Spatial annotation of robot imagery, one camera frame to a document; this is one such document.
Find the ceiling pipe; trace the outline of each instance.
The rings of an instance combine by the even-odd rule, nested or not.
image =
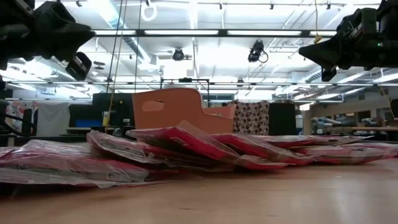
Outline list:
[[[120,18],[119,12],[116,10],[112,0],[95,0],[93,7],[96,8],[100,16],[108,23],[113,29],[128,29],[124,21]],[[138,44],[137,40],[133,37],[122,37],[123,41],[131,48],[131,50],[138,56],[141,62],[150,63],[150,56]]]
[[[227,8],[227,3],[225,3],[225,6],[222,8],[222,11],[223,11],[223,13],[222,13],[222,15],[221,15],[221,28],[222,28],[222,29],[224,29],[224,27],[225,27],[226,8]],[[220,49],[221,40],[222,40],[222,38],[219,37],[219,38],[218,38],[218,43],[217,43],[217,50]],[[211,72],[211,77],[212,77],[212,78],[214,78],[214,74],[215,74],[215,73],[216,73],[216,64],[213,65],[213,69],[212,69],[212,72]]]
[[[189,1],[169,1],[169,0],[162,0],[162,1],[152,1],[152,3],[156,4],[159,7],[170,7],[170,8],[178,8],[178,9],[187,9],[188,6],[187,4],[189,4]],[[245,2],[245,3],[240,3],[240,2],[229,2],[228,3],[231,6],[253,6],[253,7],[266,7],[268,9],[271,8],[271,3],[267,2],[267,3],[249,3],[249,2]],[[141,3],[140,2],[135,2],[135,3],[128,3],[128,6],[140,6]],[[209,7],[216,7],[219,8],[220,3],[219,2],[198,2],[198,5],[200,7],[202,6],[209,6]],[[311,4],[278,4],[278,3],[274,3],[274,10],[295,10],[297,7],[301,7],[304,9],[309,9],[311,7],[313,7]],[[339,7],[344,7],[346,5],[348,5],[345,2],[342,3],[331,3],[330,4],[332,8],[339,8]],[[378,8],[379,7],[379,3],[374,3],[374,4],[349,4],[349,5],[353,5],[353,6],[357,6],[357,7],[373,7],[373,8]]]
[[[299,19],[303,16],[305,14],[305,11],[303,11],[302,13],[301,13],[301,15],[299,15],[298,16],[298,18],[293,22],[293,24],[290,26],[290,28],[293,28],[293,26],[297,23],[297,21],[299,21]],[[276,43],[276,47],[280,44],[280,42],[282,41],[282,39],[283,38],[280,38],[279,39],[279,41],[278,41],[278,43]]]
[[[327,29],[332,23],[334,23],[343,12],[347,11],[348,9],[352,8],[353,5],[352,4],[347,4],[345,6],[342,6],[341,8],[338,9],[338,13],[323,27],[323,29]],[[294,53],[292,53],[290,56],[288,56],[288,58],[292,58],[294,55],[296,55],[299,52],[298,48]]]
[[[274,74],[276,71],[278,71],[283,65],[277,65],[276,68],[273,69],[271,72],[271,75]],[[267,79],[267,77],[264,77],[260,82],[264,82]],[[250,89],[248,93],[245,94],[245,96],[248,96],[250,93],[252,93],[254,90],[256,90],[258,86],[254,86],[253,88]]]
[[[364,76],[364,75],[368,75],[368,74],[370,74],[370,73],[372,73],[372,72],[374,72],[375,70],[377,70],[378,68],[374,68],[374,69],[372,69],[372,70],[370,70],[370,71],[363,71],[363,72],[360,72],[360,73],[358,73],[358,74],[356,74],[356,78],[359,78],[359,77],[361,77],[361,76]],[[386,74],[391,74],[391,73],[394,73],[394,72],[396,72],[397,70],[396,69],[387,69],[387,70],[384,70],[384,71],[382,71],[381,69],[379,70],[379,71],[377,71],[376,73],[375,73],[375,75],[378,75],[378,74],[384,74],[384,73],[386,73]],[[318,96],[318,95],[322,95],[322,94],[325,94],[325,93],[330,93],[331,91],[333,91],[333,90],[336,90],[336,89],[341,89],[341,91],[337,91],[336,92],[336,94],[339,94],[339,95],[341,95],[341,94],[344,94],[347,90],[349,90],[349,89],[352,89],[352,88],[354,88],[354,86],[351,86],[351,87],[343,87],[343,86],[332,86],[332,87],[329,87],[329,88],[323,88],[323,89],[321,89],[321,90],[315,90],[315,91],[313,91],[313,92],[310,92],[310,93],[308,93],[308,94],[311,94],[311,96]]]
[[[294,16],[295,13],[296,13],[296,9],[291,13],[291,15],[289,16],[289,18],[287,18],[287,20],[284,22],[284,25],[282,26],[281,29],[285,29],[286,25],[290,22],[290,20],[293,18],[293,16]],[[273,40],[267,45],[267,47],[264,49],[264,51],[268,50],[268,48],[275,42],[275,40],[276,40],[276,38],[273,38]],[[257,67],[252,67],[252,68],[248,71],[248,73],[244,76],[244,78],[250,78],[250,74],[251,74],[256,68],[257,68]]]

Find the clear plastic bag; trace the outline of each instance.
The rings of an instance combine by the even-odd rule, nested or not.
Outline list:
[[[141,139],[153,146],[201,155],[252,170],[274,170],[287,166],[287,164],[269,162],[257,156],[241,156],[186,121],[171,128],[131,130],[127,132],[127,135]]]
[[[353,143],[368,137],[360,136],[253,136],[254,138],[266,141],[273,146],[281,148],[300,147],[308,145],[329,146]]]
[[[292,165],[307,165],[314,161],[315,156],[301,156],[287,149],[276,147],[263,140],[246,133],[215,134],[215,139],[233,148],[240,154],[258,156],[272,162],[282,162]]]
[[[177,170],[149,170],[124,162],[99,159],[89,146],[31,140],[0,152],[0,182],[110,187],[142,185],[179,175]]]
[[[181,167],[207,172],[232,171],[234,169],[232,164],[220,163],[200,156],[150,146],[143,142],[130,141],[98,131],[88,133],[87,141],[95,149],[144,164],[165,164],[169,167]]]
[[[398,153],[393,144],[367,142],[340,146],[318,146],[299,149],[306,155],[316,155],[316,161],[329,164],[360,164],[392,158]]]

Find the ceiling light fixture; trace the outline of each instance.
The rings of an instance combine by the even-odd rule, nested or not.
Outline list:
[[[290,36],[301,35],[301,31],[294,30],[229,30],[228,35],[264,35],[264,36]]]
[[[339,95],[338,93],[325,94],[325,95],[322,95],[322,96],[318,96],[317,99],[325,100],[325,99],[336,97],[338,95]]]
[[[311,108],[311,105],[313,105],[313,103],[306,103],[304,105],[300,105],[300,111],[308,111]]]
[[[378,78],[378,79],[374,80],[373,82],[375,82],[375,83],[388,82],[391,80],[395,80],[397,78],[398,78],[398,73],[392,74],[392,75],[384,75],[383,77]]]
[[[135,30],[114,30],[114,29],[106,29],[106,30],[93,30],[96,33],[96,36],[107,36],[107,35],[136,35],[137,32]]]
[[[378,86],[398,86],[398,83],[383,83],[383,84],[378,84]]]
[[[15,85],[15,84],[8,84],[8,85],[14,86],[14,87],[18,87],[18,88],[23,88],[25,90],[30,90],[30,91],[36,91],[37,90],[36,88],[34,88],[34,87],[30,86],[30,85],[26,85],[26,84],[22,84],[22,83],[20,83],[18,85]]]
[[[346,78],[344,78],[344,79],[338,81],[337,83],[351,82],[351,81],[353,81],[353,80],[355,80],[355,79],[357,79],[357,78],[359,78],[359,77],[361,77],[361,76],[363,76],[363,75],[365,75],[365,73],[364,73],[364,72],[361,72],[361,73],[358,73],[358,74],[355,74],[355,75],[346,77]]]
[[[218,30],[145,30],[146,35],[218,35]]]
[[[313,96],[313,95],[315,95],[315,93],[311,93],[311,94],[301,94],[301,95],[295,96],[294,99],[295,99],[295,100],[300,100],[300,99],[302,99],[302,98],[311,97],[311,96]]]
[[[357,91],[361,91],[363,89],[365,89],[365,87],[364,88],[357,88],[357,89],[354,89],[354,90],[350,90],[350,91],[347,91],[346,93],[344,93],[344,95],[353,94],[353,93],[356,93]]]
[[[339,83],[338,86],[373,86],[372,83]]]
[[[318,33],[318,35],[321,35],[321,36],[331,36],[331,37],[333,37],[334,35],[336,35],[337,34],[337,31],[311,31],[310,32],[310,36],[313,36],[313,37],[315,37],[316,35],[317,35],[317,33]]]

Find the air duct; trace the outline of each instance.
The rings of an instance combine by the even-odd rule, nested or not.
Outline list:
[[[316,74],[310,75],[305,82],[306,83],[311,83],[312,81],[316,80],[317,78],[320,78],[322,76],[322,72],[318,72]]]
[[[112,0],[95,0],[93,6],[96,8],[100,16],[108,23],[113,29],[128,29],[124,21],[120,19],[119,12],[116,10]],[[151,57],[144,51],[138,44],[137,40],[133,37],[122,37],[123,41],[137,54],[141,62],[150,63]]]

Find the wooden table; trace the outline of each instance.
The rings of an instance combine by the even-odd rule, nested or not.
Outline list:
[[[350,133],[354,131],[398,131],[397,127],[326,127],[325,133]]]
[[[397,223],[398,159],[0,201],[1,223]]]

